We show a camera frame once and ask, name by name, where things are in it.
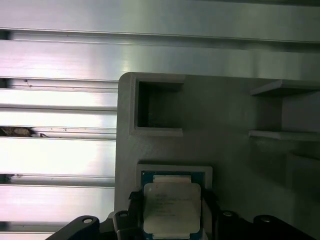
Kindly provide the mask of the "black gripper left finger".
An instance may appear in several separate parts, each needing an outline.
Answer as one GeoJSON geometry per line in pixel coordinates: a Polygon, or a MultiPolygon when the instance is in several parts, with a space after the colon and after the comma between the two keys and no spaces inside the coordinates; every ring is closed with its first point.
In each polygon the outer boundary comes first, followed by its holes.
{"type": "Polygon", "coordinates": [[[129,196],[127,210],[112,212],[105,221],[91,215],[75,218],[51,235],[52,240],[143,240],[143,200],[141,191],[129,196]]]}

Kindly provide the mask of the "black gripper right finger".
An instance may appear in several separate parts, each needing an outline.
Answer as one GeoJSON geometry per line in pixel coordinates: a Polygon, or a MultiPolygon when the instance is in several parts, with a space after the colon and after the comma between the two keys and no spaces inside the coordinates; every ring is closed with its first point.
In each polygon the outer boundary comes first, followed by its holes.
{"type": "Polygon", "coordinates": [[[211,218],[212,240],[312,240],[313,237],[272,215],[247,221],[231,210],[222,210],[213,191],[201,191],[211,218]]]}

